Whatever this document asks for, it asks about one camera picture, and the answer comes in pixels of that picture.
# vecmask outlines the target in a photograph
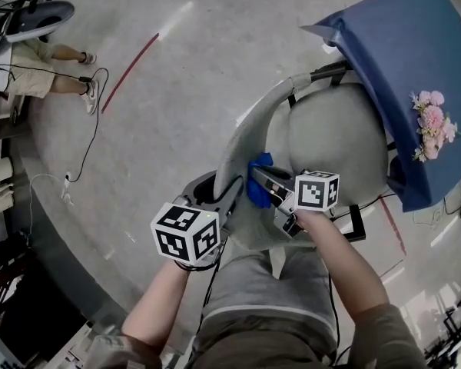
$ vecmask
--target concrete floor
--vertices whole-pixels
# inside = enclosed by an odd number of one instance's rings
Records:
[[[149,228],[161,203],[172,201],[190,180],[216,168],[239,117],[272,85],[333,60],[323,50],[322,40],[299,26],[360,0],[69,1],[76,15],[52,35],[51,42],[96,52],[98,66],[110,70],[106,95],[148,40],[158,32],[164,36],[148,49],[101,116],[82,178],[70,187],[75,206],[67,206],[85,246],[120,276],[99,283],[129,309],[163,261]],[[461,0],[453,1],[461,12]],[[73,63],[55,67],[77,75],[94,71]],[[73,96],[35,100],[30,123],[46,170],[58,177],[67,171],[76,175],[95,126],[95,117],[85,114],[81,100]],[[44,191],[43,197],[56,198],[61,189],[48,183],[37,190]],[[449,288],[454,281],[461,287],[461,261],[447,273],[438,261],[447,253],[429,246],[450,218],[444,216],[431,227],[415,225],[411,214],[402,214],[397,198],[386,203],[406,254],[379,204],[366,217],[369,241],[357,246],[380,274],[404,260],[387,274],[405,270],[389,282],[395,303],[408,313],[408,295],[425,291],[424,299],[429,299],[447,283]],[[417,217],[430,221],[428,212]],[[461,249],[461,221],[451,231],[456,229],[451,234]],[[78,240],[70,247],[81,255]],[[451,253],[459,258],[455,248]],[[430,276],[428,267],[433,267]],[[87,268],[92,274],[97,269],[93,264]],[[196,329],[208,278],[206,274],[191,278],[178,316],[183,331]],[[121,288],[120,281],[128,286]],[[134,291],[129,298],[121,292],[127,288]],[[348,344],[351,323],[340,321],[342,345]],[[411,321],[416,327],[417,320]],[[420,336],[420,345],[431,337]]]

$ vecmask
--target sneaker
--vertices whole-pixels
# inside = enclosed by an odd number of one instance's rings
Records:
[[[98,60],[98,57],[94,53],[82,53],[84,54],[85,59],[79,62],[81,65],[93,65],[96,60]]]
[[[99,96],[99,82],[92,81],[87,83],[88,89],[83,94],[80,95],[87,105],[87,113],[92,115],[96,109],[98,109],[98,96]]]

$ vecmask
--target gray floor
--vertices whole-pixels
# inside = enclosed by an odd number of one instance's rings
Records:
[[[76,15],[51,41],[96,52],[98,65],[111,73],[106,95],[148,40],[161,30],[164,36],[101,116],[82,178],[70,187],[75,205],[65,205],[85,239],[71,249],[81,253],[86,245],[104,258],[116,277],[99,283],[129,309],[163,261],[149,228],[161,203],[216,168],[239,117],[272,85],[333,60],[322,40],[299,26],[360,0],[69,1]],[[461,11],[461,0],[454,1]],[[55,66],[71,74],[94,71],[73,63]],[[76,175],[95,125],[81,100],[36,100],[30,122],[46,169],[62,180],[67,171]],[[58,198],[61,188],[44,184],[38,190]],[[390,239],[385,234],[390,225],[382,216],[373,225],[383,239]],[[393,250],[386,258],[371,256],[380,274],[402,257],[396,237],[391,238],[387,247]],[[94,274],[96,267],[89,264],[87,269]],[[196,329],[203,279],[208,275],[190,280],[178,316],[182,330]],[[114,285],[120,280],[127,281],[128,297]]]

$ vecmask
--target forearm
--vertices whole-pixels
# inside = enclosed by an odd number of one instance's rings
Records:
[[[123,323],[122,332],[160,354],[169,338],[189,272],[166,261],[147,292]]]
[[[296,215],[321,253],[340,299],[354,321],[364,311],[389,302],[379,276],[324,214],[297,211]]]

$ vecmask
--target blue cloth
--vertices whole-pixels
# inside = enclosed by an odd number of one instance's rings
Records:
[[[274,164],[270,153],[262,153],[261,156],[247,165],[247,196],[259,208],[269,208],[271,206],[270,194],[262,188],[251,176],[253,167],[267,165],[271,167]]]
[[[436,160],[413,161],[421,137],[410,93],[441,91],[461,131],[461,18],[451,2],[364,0],[304,28],[338,47],[373,99],[396,143],[388,184],[403,210],[441,201],[461,179],[461,138]]]

